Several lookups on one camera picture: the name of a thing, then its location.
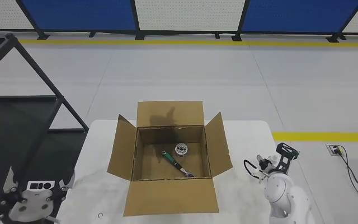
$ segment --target floor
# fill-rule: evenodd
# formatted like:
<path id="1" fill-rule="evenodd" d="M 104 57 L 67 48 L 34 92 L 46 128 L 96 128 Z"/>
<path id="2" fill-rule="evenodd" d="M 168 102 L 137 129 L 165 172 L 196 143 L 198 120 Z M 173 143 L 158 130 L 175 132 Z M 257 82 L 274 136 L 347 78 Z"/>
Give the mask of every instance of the floor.
<path id="1" fill-rule="evenodd" d="M 205 119 L 221 111 L 225 120 L 264 120 L 272 131 L 358 132 L 358 48 L 42 44 L 25 48 L 88 125 L 96 119 L 116 119 L 118 114 L 136 119 L 138 101 L 202 100 Z M 0 68 L 0 95 L 51 94 L 15 50 L 0 61 Z M 62 108 L 53 127 L 78 124 Z M 316 223 L 356 223 L 358 194 L 345 164 L 329 155 L 326 143 L 288 142 L 301 152 L 290 175 L 312 198 Z M 337 143 L 347 149 L 350 165 L 358 173 L 358 143 Z"/>

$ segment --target white table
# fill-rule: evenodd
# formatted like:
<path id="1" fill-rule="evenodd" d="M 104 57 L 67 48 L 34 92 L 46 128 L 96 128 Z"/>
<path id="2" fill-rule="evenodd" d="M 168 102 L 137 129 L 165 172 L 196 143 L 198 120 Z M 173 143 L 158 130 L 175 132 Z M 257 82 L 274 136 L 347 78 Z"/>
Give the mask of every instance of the white table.
<path id="1" fill-rule="evenodd" d="M 76 182 L 57 218 L 73 223 L 268 223 L 270 205 L 263 185 L 249 176 L 243 160 L 274 155 L 275 142 L 266 122 L 224 121 L 233 168 L 214 177 L 219 213 L 123 217 L 129 181 L 108 174 L 117 120 L 92 123 L 76 165 Z"/>

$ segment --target black cable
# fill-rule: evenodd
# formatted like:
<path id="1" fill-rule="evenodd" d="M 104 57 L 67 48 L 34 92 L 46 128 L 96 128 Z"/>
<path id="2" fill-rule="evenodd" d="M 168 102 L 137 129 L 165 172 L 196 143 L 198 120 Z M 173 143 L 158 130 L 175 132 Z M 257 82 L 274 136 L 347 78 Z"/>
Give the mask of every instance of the black cable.
<path id="1" fill-rule="evenodd" d="M 245 167 L 246 171 L 247 171 L 252 177 L 254 177 L 254 178 L 256 178 L 256 179 L 259 179 L 258 176 L 254 176 L 254 175 L 251 174 L 251 172 L 250 172 L 250 171 L 248 170 L 248 168 L 246 167 L 246 163 L 250 164 L 254 169 L 257 169 L 257 167 L 255 167 L 255 165 L 252 164 L 250 161 L 244 160 L 244 167 Z"/>
<path id="2" fill-rule="evenodd" d="M 347 154 L 346 149 L 345 149 L 343 146 L 340 146 L 340 145 L 338 145 L 338 147 L 342 147 L 343 150 L 345 151 L 346 156 L 347 156 L 347 162 L 344 160 L 344 158 L 342 157 L 342 154 L 341 154 L 341 153 L 338 152 L 338 154 L 341 156 L 341 158 L 343 159 L 343 161 L 344 161 L 345 164 L 347 165 L 348 172 L 349 172 L 349 170 L 352 172 L 352 175 L 353 175 L 354 180 L 358 183 L 358 180 L 357 180 L 357 178 L 356 178 L 356 175 L 355 175 L 354 172 L 352 171 L 351 167 L 348 165 L 348 154 Z"/>
<path id="3" fill-rule="evenodd" d="M 358 181 L 357 181 L 356 175 L 354 175 L 354 172 L 352 171 L 352 169 L 351 169 L 351 168 L 349 167 L 349 165 L 348 165 L 348 154 L 347 154 L 347 151 L 346 151 L 346 149 L 345 149 L 343 146 L 338 145 L 338 147 L 342 147 L 343 150 L 344 150 L 345 153 L 346 153 L 347 161 L 345 161 L 345 159 L 344 159 L 343 156 L 342 156 L 342 153 L 340 152 L 340 149 L 338 149 L 338 151 L 339 151 L 339 152 L 338 152 L 339 156 L 341 156 L 341 158 L 343 159 L 343 161 L 344 161 L 345 164 L 347 165 L 347 170 L 348 170 L 349 179 L 351 180 L 351 183 L 352 183 L 354 189 L 355 189 L 356 192 L 358 193 L 358 190 L 357 190 L 357 188 L 356 188 L 356 186 L 354 185 L 354 182 L 353 182 L 353 180 L 352 180 L 351 173 L 352 173 L 352 175 L 353 175 L 354 180 L 355 180 L 357 183 L 358 183 Z"/>

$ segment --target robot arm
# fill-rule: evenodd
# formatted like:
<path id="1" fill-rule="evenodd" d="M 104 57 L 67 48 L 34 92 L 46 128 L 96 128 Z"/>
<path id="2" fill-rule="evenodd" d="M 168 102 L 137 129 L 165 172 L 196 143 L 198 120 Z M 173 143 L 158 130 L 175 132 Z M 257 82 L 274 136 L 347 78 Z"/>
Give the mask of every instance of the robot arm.
<path id="1" fill-rule="evenodd" d="M 270 224 L 314 224 L 308 196 L 288 176 L 290 163 L 297 159 L 299 152 L 284 143 L 277 146 L 276 152 L 281 155 L 277 166 L 274 159 L 263 159 L 260 155 L 257 160 L 261 170 L 244 160 L 246 170 L 249 163 L 260 177 L 248 171 L 251 176 L 260 182 L 267 178 L 264 195 L 271 206 Z"/>

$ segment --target open cardboard box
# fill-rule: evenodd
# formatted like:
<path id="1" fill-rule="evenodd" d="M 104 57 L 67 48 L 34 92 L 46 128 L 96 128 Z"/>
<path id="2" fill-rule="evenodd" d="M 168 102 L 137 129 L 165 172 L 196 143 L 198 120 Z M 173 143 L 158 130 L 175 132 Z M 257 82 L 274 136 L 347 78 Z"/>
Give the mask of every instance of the open cardboard box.
<path id="1" fill-rule="evenodd" d="M 178 143 L 188 146 L 183 158 Z M 119 116 L 107 172 L 130 181 L 124 216 L 136 216 L 219 212 L 213 177 L 230 168 L 221 113 L 204 126 L 201 101 L 152 101 L 138 103 L 137 127 Z"/>

